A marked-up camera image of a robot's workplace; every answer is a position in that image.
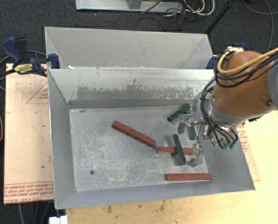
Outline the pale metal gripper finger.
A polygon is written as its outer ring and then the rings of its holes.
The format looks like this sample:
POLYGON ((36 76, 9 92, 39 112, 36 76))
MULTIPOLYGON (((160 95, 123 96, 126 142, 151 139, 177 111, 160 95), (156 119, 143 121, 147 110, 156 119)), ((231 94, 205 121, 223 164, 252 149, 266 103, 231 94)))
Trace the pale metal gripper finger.
POLYGON ((199 164, 203 163, 203 158, 206 153, 206 148, 203 146, 201 142, 195 142, 192 148, 192 155, 187 164, 190 167, 195 167, 199 164))
POLYGON ((202 119, 194 119, 194 118, 180 118, 180 122, 177 126, 178 134, 183 134, 185 132, 185 127, 194 127, 198 126, 202 123, 202 119))

